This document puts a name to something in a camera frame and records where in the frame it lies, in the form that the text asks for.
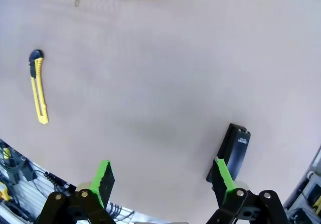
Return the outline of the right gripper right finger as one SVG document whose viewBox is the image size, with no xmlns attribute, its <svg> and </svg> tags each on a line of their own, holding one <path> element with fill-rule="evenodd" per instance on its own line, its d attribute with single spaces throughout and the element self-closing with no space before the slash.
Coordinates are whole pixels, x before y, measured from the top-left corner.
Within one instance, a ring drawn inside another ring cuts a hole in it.
<svg viewBox="0 0 321 224">
<path fill-rule="evenodd" d="M 288 223 L 283 205 L 273 190 L 263 190 L 258 195 L 236 187 L 224 159 L 216 157 L 211 168 L 212 190 L 218 209 L 209 218 L 211 223 Z"/>
</svg>

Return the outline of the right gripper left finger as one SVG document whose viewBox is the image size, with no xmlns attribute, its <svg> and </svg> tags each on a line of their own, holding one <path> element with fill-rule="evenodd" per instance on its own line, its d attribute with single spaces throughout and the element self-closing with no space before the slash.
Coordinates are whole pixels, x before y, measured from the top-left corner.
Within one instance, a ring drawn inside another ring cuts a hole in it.
<svg viewBox="0 0 321 224">
<path fill-rule="evenodd" d="M 66 195 L 52 192 L 36 223 L 115 223 L 107 211 L 107 204 L 115 183 L 109 160 L 102 160 L 88 188 Z"/>
</svg>

